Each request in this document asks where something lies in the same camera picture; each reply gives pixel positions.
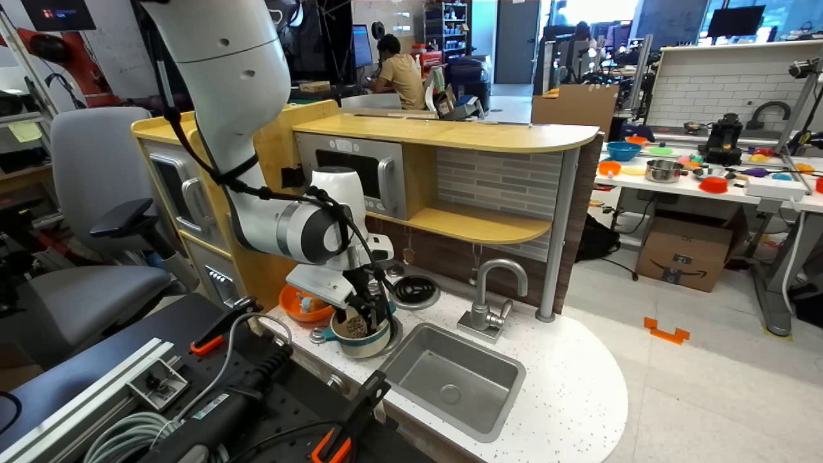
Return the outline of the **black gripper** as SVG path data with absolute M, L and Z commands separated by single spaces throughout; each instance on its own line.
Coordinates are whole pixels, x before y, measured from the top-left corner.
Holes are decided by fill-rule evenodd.
M 372 335 L 388 330 L 388 299 L 382 281 L 372 266 L 363 266 L 354 270 L 345 270 L 346 283 L 352 285 L 352 297 L 346 304 L 354 308 L 346 316 L 346 333 L 363 335 L 365 324 Z

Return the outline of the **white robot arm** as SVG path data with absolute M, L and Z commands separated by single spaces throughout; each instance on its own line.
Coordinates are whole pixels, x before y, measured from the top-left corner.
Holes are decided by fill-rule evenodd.
M 315 167 L 304 193 L 268 186 L 255 148 L 289 99 L 289 69 L 264 0 L 142 0 L 192 103 L 203 169 L 225 193 L 239 239 L 288 257 L 288 283 L 356 315 L 372 335 L 388 324 L 385 277 L 376 252 L 394 252 L 365 227 L 354 169 Z

